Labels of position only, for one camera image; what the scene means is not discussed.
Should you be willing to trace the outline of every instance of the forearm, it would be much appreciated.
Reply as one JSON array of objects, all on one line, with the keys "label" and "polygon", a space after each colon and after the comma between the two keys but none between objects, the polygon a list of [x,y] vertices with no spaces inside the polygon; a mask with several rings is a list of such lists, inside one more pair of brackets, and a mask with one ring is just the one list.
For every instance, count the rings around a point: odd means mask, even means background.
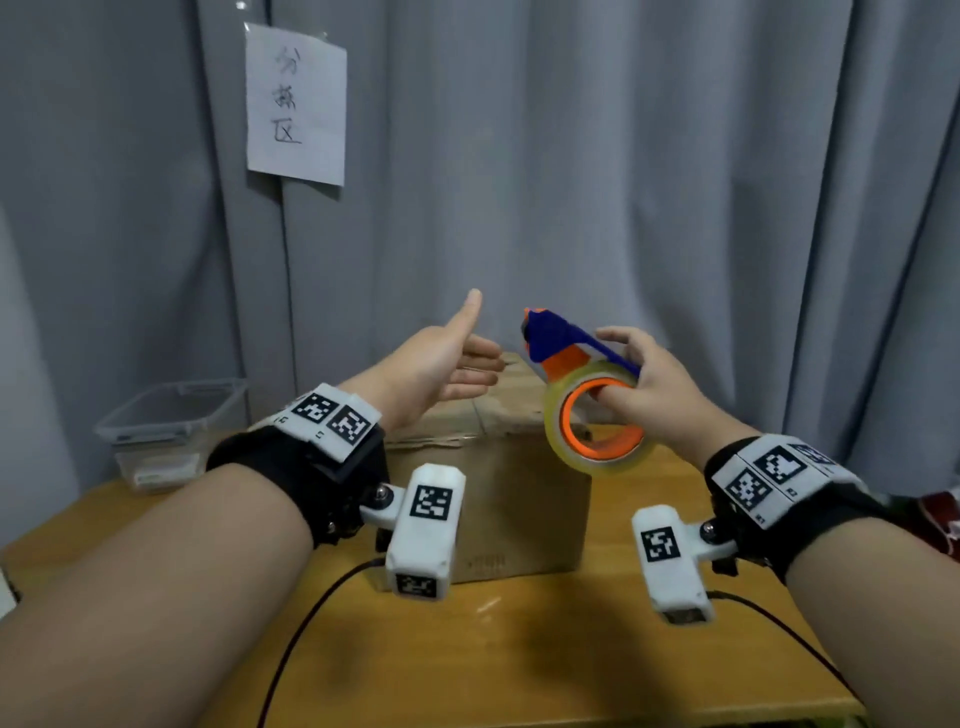
[{"label": "forearm", "polygon": [[206,474],[0,622],[4,724],[190,723],[311,550],[269,480],[239,465]]},{"label": "forearm", "polygon": [[885,728],[956,723],[957,569],[906,531],[863,519],[821,536],[787,572],[797,606]]}]

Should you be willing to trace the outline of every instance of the hand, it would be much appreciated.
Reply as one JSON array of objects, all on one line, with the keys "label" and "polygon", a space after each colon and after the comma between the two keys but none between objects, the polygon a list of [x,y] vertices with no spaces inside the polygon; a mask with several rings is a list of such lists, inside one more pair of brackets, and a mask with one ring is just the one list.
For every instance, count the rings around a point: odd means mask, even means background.
[{"label": "hand", "polygon": [[440,400],[486,394],[506,364],[498,344],[473,333],[483,296],[469,292],[446,326],[423,328],[379,364],[340,385],[383,414],[385,430],[412,425]]},{"label": "hand", "polygon": [[604,387],[597,400],[646,434],[703,470],[719,449],[759,434],[707,399],[686,367],[639,328],[603,327],[598,339],[626,344],[625,355],[640,365],[636,388]]}]

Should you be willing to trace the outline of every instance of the wooden table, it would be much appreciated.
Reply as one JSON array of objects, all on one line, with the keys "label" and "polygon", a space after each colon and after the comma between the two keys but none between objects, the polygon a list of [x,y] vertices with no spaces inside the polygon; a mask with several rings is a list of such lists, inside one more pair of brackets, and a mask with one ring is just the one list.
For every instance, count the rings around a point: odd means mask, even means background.
[{"label": "wooden table", "polygon": [[[671,627],[650,606],[630,530],[637,508],[671,503],[710,515],[701,477],[666,449],[632,473],[596,479],[575,573],[456,586],[431,604],[375,593],[363,577],[337,592],[297,646],[268,726],[475,728],[710,725],[859,714],[859,703],[775,625],[719,602],[708,626]],[[162,497],[113,482],[3,552],[29,596]],[[202,726],[253,726],[277,661],[329,584],[372,556],[365,529],[322,547],[289,602],[209,706]],[[708,586],[747,596],[817,644],[772,573],[704,569]]]}]

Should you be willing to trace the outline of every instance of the paper sign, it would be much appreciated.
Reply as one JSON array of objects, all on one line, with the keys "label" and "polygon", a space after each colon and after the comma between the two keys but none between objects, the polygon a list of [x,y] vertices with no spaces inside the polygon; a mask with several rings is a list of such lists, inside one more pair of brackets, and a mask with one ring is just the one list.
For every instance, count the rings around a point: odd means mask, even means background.
[{"label": "paper sign", "polygon": [[347,51],[245,23],[247,168],[344,184]]}]

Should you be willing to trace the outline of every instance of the black cable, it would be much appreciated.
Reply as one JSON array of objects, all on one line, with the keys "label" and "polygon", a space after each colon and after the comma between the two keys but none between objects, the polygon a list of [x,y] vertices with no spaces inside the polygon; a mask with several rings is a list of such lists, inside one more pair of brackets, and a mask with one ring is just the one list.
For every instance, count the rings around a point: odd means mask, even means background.
[{"label": "black cable", "polygon": [[770,614],[769,612],[767,612],[767,610],[765,610],[759,604],[752,602],[750,599],[747,599],[743,596],[733,595],[730,592],[718,592],[715,589],[711,589],[711,590],[707,590],[707,597],[710,599],[727,599],[728,601],[735,601],[739,604],[743,604],[745,607],[750,607],[755,612],[759,612],[760,614],[768,618],[770,621],[772,621],[777,627],[779,627],[788,635],[790,635],[790,637],[792,637],[794,640],[800,643],[800,646],[803,649],[805,649],[807,652],[809,652],[811,655],[813,655],[821,665],[826,667],[829,670],[830,674],[833,675],[833,677],[835,677],[837,680],[839,680],[840,684],[844,688],[846,688],[851,692],[853,697],[857,697],[856,693],[853,692],[853,688],[850,687],[850,683],[844,680],[843,675],[840,674],[840,670],[834,667],[830,663],[830,660],[828,660],[826,657],[824,657],[819,652],[817,652],[817,650],[814,649],[809,642],[807,642],[803,637],[801,637],[796,632],[794,632],[793,629],[787,626],[779,617],[776,617]]},{"label": "black cable", "polygon": [[267,697],[263,701],[263,708],[260,710],[260,719],[256,722],[256,728],[263,728],[267,724],[267,713],[270,712],[270,704],[274,700],[274,693],[276,692],[277,684],[280,682],[280,675],[283,674],[283,669],[287,667],[287,661],[290,659],[290,655],[293,653],[294,647],[297,646],[297,640],[300,639],[300,635],[303,634],[303,630],[306,629],[307,625],[310,623],[310,620],[314,618],[318,611],[320,611],[320,608],[324,606],[324,603],[330,599],[330,595],[346,584],[352,576],[356,576],[358,573],[366,569],[382,567],[386,563],[387,560],[381,557],[379,559],[371,559],[370,561],[364,562],[359,566],[353,567],[353,569],[333,582],[333,584],[330,585],[330,588],[324,592],[324,595],[317,599],[317,603],[314,604],[313,608],[306,613],[306,617],[303,618],[300,626],[297,627],[297,631],[294,632],[294,636],[290,638],[287,648],[283,650],[283,657],[280,658],[280,664],[276,666],[274,679],[270,681],[270,688],[267,690]]}]

